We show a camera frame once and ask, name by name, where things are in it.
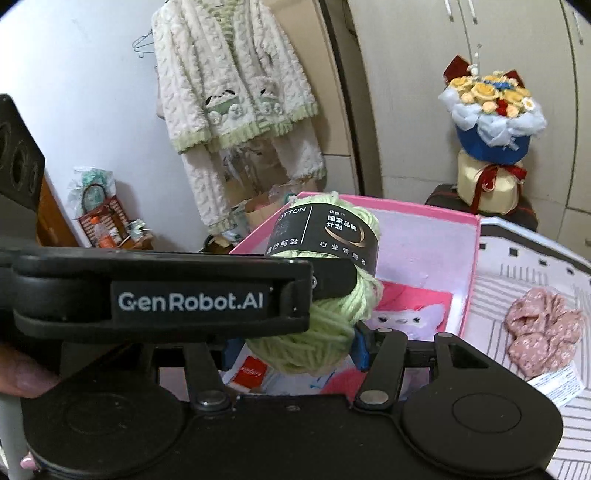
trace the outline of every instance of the red ribbon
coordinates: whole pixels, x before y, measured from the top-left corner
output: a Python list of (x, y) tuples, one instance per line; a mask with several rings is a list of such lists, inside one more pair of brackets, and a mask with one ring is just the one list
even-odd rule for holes
[(478, 213), (478, 206), (480, 205), (480, 196), (482, 192), (492, 192), (496, 185), (496, 174), (499, 168), (504, 168), (511, 175), (517, 179), (517, 194), (521, 198), (521, 183), (525, 180), (527, 170), (515, 165), (487, 165), (482, 170), (480, 177), (476, 181), (476, 189), (474, 190), (474, 198), (470, 205), (470, 212), (474, 215)]

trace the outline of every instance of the orange bottle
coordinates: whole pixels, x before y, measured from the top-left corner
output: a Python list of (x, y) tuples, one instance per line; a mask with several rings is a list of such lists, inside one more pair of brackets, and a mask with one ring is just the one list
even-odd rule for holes
[(113, 237), (109, 234), (107, 227), (100, 222), (100, 218), (93, 217), (90, 219), (90, 222), (94, 225), (96, 246), (98, 248), (117, 248), (115, 240), (113, 240)]

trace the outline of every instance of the pink floral fabric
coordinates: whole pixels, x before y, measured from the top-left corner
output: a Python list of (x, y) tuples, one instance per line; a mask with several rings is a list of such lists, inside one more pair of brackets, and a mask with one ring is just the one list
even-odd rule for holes
[(580, 310), (566, 307), (563, 296), (532, 288), (505, 316), (505, 326), (515, 336), (508, 349), (511, 361), (528, 378), (565, 367), (574, 357), (584, 320)]

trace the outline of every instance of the white tissue paper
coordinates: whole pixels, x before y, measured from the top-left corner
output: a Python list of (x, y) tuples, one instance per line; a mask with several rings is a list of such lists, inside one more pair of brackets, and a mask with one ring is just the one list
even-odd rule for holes
[(439, 99), (452, 114), (452, 120), (462, 130), (478, 126), (480, 138), (489, 147), (512, 147), (514, 137), (539, 135), (547, 126), (546, 118), (537, 102), (535, 108), (517, 118), (502, 115), (488, 115), (482, 112), (477, 103), (464, 105), (453, 87), (447, 87)]

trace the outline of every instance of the blue wrapping paper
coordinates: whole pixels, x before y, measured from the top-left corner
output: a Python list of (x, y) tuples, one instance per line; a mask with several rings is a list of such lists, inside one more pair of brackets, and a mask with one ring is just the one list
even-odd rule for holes
[(495, 163), (497, 165), (514, 165), (527, 155), (530, 149), (530, 136), (514, 137), (514, 143), (519, 147), (513, 150), (511, 147), (489, 147), (478, 135), (478, 127), (470, 130), (462, 130), (456, 127), (457, 137), (462, 148), (477, 160)]

